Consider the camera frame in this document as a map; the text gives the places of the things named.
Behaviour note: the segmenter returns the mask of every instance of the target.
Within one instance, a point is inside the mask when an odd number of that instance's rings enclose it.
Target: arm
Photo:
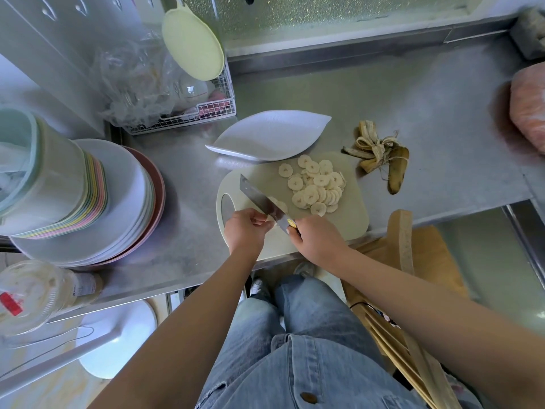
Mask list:
[[[225,225],[230,256],[155,330],[90,408],[194,407],[274,225],[254,209]]]
[[[346,246],[326,219],[297,221],[292,242],[310,261],[349,282],[440,362],[502,407],[541,407],[545,339],[440,286]]]

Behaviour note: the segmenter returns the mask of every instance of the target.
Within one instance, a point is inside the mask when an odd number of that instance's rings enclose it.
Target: pink bag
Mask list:
[[[532,145],[545,154],[545,62],[514,75],[509,115]]]

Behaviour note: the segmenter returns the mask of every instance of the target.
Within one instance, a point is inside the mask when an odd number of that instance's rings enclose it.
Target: glittery backsplash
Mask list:
[[[184,0],[192,11],[211,24],[211,0]],[[219,31],[229,39],[256,31],[298,28],[369,20],[394,11],[445,11],[462,8],[467,0],[215,0]]]

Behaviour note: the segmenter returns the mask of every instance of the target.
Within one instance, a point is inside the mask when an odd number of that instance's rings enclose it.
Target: hand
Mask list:
[[[350,250],[335,225],[319,215],[310,215],[296,221],[301,237],[293,227],[288,234],[293,245],[307,260],[334,273],[339,259]]]
[[[254,208],[235,211],[225,223],[225,240],[229,246],[229,253],[236,249],[243,249],[257,258],[263,244],[265,234],[274,227],[274,221],[267,221],[267,216],[257,212]]]

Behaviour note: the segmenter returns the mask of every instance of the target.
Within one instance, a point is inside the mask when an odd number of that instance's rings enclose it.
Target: person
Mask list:
[[[303,256],[360,290],[461,379],[500,407],[543,407],[543,338],[358,253],[327,219],[296,223],[300,236],[289,234]],[[225,226],[228,259],[90,407],[424,407],[383,369],[370,334],[323,282],[288,276],[275,302],[261,287],[239,304],[273,225],[253,209],[235,212]]]

